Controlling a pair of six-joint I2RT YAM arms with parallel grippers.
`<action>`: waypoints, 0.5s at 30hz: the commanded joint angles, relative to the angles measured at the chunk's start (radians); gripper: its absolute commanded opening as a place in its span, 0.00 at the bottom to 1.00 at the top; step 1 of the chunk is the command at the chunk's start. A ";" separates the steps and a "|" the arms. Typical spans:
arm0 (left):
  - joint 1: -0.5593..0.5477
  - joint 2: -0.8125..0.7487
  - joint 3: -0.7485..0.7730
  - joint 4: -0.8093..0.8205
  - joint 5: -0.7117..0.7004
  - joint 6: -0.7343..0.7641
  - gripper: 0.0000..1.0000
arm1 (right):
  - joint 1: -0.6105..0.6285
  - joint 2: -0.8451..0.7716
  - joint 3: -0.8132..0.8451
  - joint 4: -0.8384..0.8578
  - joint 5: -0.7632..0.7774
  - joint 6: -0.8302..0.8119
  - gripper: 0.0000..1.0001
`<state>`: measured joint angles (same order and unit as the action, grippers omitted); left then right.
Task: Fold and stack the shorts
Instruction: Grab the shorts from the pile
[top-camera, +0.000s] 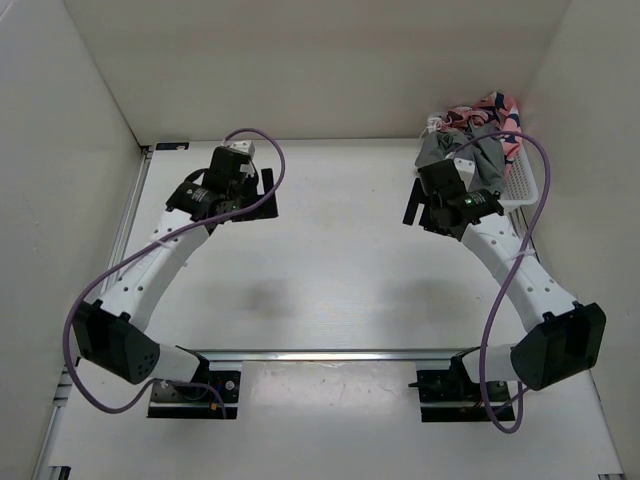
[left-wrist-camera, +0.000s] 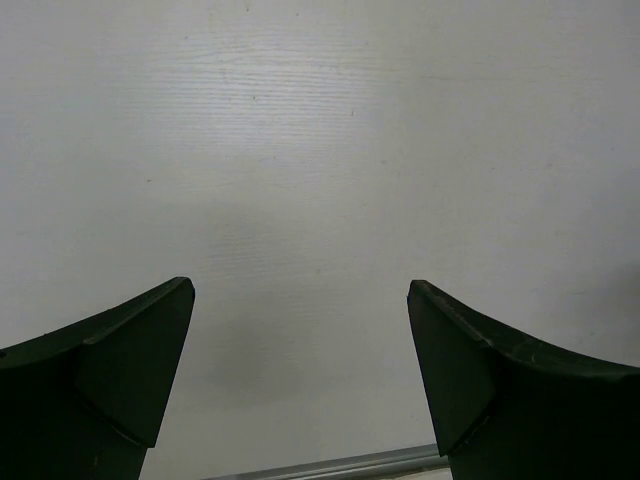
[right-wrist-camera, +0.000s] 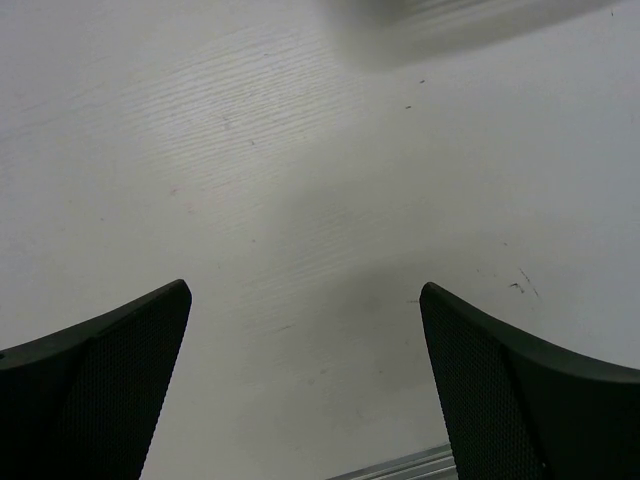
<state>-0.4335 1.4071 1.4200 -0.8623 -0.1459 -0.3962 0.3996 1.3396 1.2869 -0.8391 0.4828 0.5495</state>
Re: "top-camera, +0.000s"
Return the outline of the grey shorts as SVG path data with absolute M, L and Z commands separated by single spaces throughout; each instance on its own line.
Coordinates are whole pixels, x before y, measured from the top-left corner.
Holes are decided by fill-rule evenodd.
M 431 132 L 423 141 L 415 167 L 419 169 L 440 162 L 447 154 L 454 152 L 468 141 L 497 131 L 494 125 L 484 124 L 479 127 L 469 126 L 464 131 L 454 129 Z M 458 150 L 454 157 L 472 161 L 475 164 L 475 173 L 469 187 L 471 191 L 486 189 L 500 195 L 504 193 L 506 160 L 502 144 L 497 137 L 477 140 Z

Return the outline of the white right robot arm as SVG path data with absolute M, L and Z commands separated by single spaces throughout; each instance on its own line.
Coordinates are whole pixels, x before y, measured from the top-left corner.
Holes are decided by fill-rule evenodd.
M 403 222 L 454 238 L 469 249 L 505 288 L 526 332 L 513 345 L 456 355 L 449 375 L 455 396 L 470 400 L 486 381 L 520 381 L 540 391 L 595 366 L 604 311 L 596 303 L 578 302 L 522 251 L 497 194 L 467 190 L 453 160 L 419 168 Z

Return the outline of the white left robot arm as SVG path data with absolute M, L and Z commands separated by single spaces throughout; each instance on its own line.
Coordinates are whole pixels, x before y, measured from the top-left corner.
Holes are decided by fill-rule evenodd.
M 256 170 L 254 152 L 250 141 L 216 147 L 210 165 L 191 173 L 171 194 L 149 239 L 150 251 L 120 270 L 94 302 L 78 308 L 73 331 L 84 359 L 133 385 L 158 378 L 175 382 L 188 400 L 206 395 L 208 360 L 158 343 L 146 329 L 171 282 L 214 232 L 211 218 L 229 214 L 239 222 L 277 217 L 274 198 L 257 191 L 273 187 L 273 172 Z

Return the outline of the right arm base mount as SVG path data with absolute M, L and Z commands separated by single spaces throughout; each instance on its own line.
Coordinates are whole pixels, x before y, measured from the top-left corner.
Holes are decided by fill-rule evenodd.
M 446 367 L 419 367 L 416 380 L 408 387 L 418 392 L 423 423 L 490 421 L 480 386 L 470 380 L 459 355 Z

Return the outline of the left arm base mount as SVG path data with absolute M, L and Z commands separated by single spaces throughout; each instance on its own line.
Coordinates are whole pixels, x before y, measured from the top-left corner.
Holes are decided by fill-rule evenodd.
M 239 362 L 211 361 L 204 387 L 152 387 L 147 407 L 150 419 L 235 420 L 241 392 L 242 366 Z

